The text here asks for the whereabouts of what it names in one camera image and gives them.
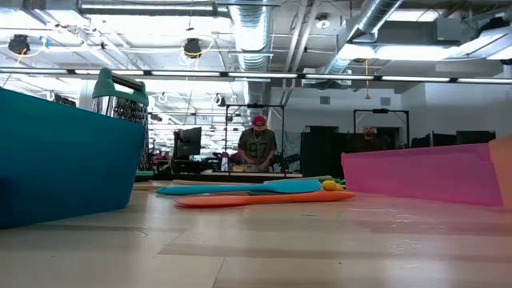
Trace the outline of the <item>teal spatula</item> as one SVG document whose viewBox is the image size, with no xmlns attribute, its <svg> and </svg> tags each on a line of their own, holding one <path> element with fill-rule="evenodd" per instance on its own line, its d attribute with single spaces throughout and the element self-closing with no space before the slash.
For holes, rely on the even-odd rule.
<svg viewBox="0 0 512 288">
<path fill-rule="evenodd" d="M 240 191 L 263 191 L 277 194 L 311 193 L 322 188 L 317 179 L 269 182 L 254 185 L 213 185 L 213 186 L 171 186 L 156 190 L 157 194 L 183 196 L 196 194 L 216 194 Z"/>
</svg>

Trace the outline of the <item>orange spatula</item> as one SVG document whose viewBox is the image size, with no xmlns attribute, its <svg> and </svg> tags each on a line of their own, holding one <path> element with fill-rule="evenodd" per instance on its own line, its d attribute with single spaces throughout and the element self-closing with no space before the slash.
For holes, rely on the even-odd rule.
<svg viewBox="0 0 512 288">
<path fill-rule="evenodd" d="M 246 206 L 274 203 L 296 202 L 339 202 L 354 198 L 353 192 L 348 191 L 317 191 L 305 194 L 280 194 L 280 195 L 228 195 L 228 196 L 204 196 L 177 198 L 174 202 L 178 206 L 204 208 L 204 207 L 228 207 Z"/>
</svg>

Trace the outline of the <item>person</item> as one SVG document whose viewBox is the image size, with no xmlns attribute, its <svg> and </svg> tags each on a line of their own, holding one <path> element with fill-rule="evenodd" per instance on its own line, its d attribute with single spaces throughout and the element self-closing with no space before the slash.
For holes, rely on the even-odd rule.
<svg viewBox="0 0 512 288">
<path fill-rule="evenodd" d="M 364 125 L 362 128 L 362 136 L 356 137 L 354 142 L 354 152 L 371 152 L 385 150 L 386 145 L 383 140 L 378 138 L 372 126 Z"/>
<path fill-rule="evenodd" d="M 276 151 L 277 140 L 274 132 L 267 128 L 266 118 L 254 116 L 251 128 L 244 130 L 238 140 L 243 162 L 255 165 L 260 172 L 268 172 Z"/>
</svg>

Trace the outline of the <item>wooden background table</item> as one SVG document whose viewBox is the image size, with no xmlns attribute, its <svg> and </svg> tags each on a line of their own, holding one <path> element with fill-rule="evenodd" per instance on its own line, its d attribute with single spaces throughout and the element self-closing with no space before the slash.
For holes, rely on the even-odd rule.
<svg viewBox="0 0 512 288">
<path fill-rule="evenodd" d="M 296 173 L 263 173 L 263 172 L 201 172 L 199 174 L 180 173 L 172 174 L 173 178 L 197 178 L 197 177 L 260 177 L 260 178 L 302 178 L 302 174 Z"/>
</svg>

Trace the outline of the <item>black partition panel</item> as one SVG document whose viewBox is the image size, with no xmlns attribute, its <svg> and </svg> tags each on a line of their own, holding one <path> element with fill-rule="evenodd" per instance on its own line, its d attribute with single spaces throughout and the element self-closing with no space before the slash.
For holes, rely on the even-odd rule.
<svg viewBox="0 0 512 288">
<path fill-rule="evenodd" d="M 398 127 L 373 127 L 375 135 L 384 141 L 386 150 L 399 146 L 400 129 Z M 301 172 L 305 177 L 329 175 L 344 179 L 342 154 L 354 152 L 356 137 L 362 131 L 341 132 L 337 126 L 309 126 L 301 133 L 300 155 Z"/>
<path fill-rule="evenodd" d="M 460 130 L 455 134 L 440 134 L 432 131 L 424 137 L 413 138 L 410 147 L 423 148 L 488 143 L 494 139 L 496 139 L 496 133 L 487 130 Z"/>
</svg>

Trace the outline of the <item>black computer monitor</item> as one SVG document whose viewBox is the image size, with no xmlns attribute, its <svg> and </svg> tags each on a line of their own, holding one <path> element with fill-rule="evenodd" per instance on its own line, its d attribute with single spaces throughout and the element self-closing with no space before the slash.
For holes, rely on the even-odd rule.
<svg viewBox="0 0 512 288">
<path fill-rule="evenodd" d="M 202 128 L 200 126 L 174 132 L 173 158 L 200 155 L 201 148 Z"/>
</svg>

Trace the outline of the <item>long linear ceiling light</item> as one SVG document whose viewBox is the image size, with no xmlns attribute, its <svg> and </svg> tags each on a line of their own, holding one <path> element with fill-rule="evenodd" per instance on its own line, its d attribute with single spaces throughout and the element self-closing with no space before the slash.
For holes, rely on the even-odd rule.
<svg viewBox="0 0 512 288">
<path fill-rule="evenodd" d="M 0 74 L 31 74 L 31 75 L 98 75 L 100 69 L 58 69 L 58 68 L 17 68 L 0 67 Z M 512 85 L 512 78 L 469 78 L 469 77 L 429 77 L 429 76 L 397 76 L 369 74 L 312 74 L 312 73 L 271 73 L 271 72 L 229 72 L 206 70 L 113 70 L 125 76 L 168 77 L 168 78 L 232 78 L 242 80 L 285 79 L 315 81 L 365 81 L 365 82 L 432 82 L 453 84 Z"/>
</svg>

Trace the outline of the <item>pink plastic bin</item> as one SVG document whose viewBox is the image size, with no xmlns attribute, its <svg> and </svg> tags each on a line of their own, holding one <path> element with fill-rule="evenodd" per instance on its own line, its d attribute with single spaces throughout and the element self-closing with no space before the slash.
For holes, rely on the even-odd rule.
<svg viewBox="0 0 512 288">
<path fill-rule="evenodd" d="M 506 206 L 487 144 L 342 154 L 353 192 L 478 206 Z"/>
</svg>

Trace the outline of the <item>teal blue plastic bin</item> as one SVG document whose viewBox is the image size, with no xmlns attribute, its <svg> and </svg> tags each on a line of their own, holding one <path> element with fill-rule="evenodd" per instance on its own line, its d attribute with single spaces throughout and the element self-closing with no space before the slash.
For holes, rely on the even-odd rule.
<svg viewBox="0 0 512 288">
<path fill-rule="evenodd" d="M 0 88 L 0 229 L 124 208 L 142 125 Z"/>
</svg>

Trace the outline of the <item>orange plastic bin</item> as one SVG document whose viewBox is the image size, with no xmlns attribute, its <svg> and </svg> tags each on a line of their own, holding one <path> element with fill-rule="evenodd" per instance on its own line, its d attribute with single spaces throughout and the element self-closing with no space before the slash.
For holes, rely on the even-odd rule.
<svg viewBox="0 0 512 288">
<path fill-rule="evenodd" d="M 489 148 L 503 206 L 512 210 L 512 135 L 492 140 Z"/>
</svg>

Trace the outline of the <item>silver spiral air duct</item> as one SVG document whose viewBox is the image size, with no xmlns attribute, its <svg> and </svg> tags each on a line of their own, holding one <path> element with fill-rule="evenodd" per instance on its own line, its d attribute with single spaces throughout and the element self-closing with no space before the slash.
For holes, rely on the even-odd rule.
<svg viewBox="0 0 512 288">
<path fill-rule="evenodd" d="M 243 4 L 229 8 L 233 21 L 238 64 L 243 72 L 267 72 L 270 56 L 271 9 L 268 6 Z"/>
<path fill-rule="evenodd" d="M 348 45 L 360 37 L 375 42 L 379 28 L 404 0 L 365 0 L 358 15 L 344 20 L 337 36 L 338 51 L 323 68 L 323 74 L 341 74 L 348 65 L 361 56 L 350 55 Z"/>
</svg>

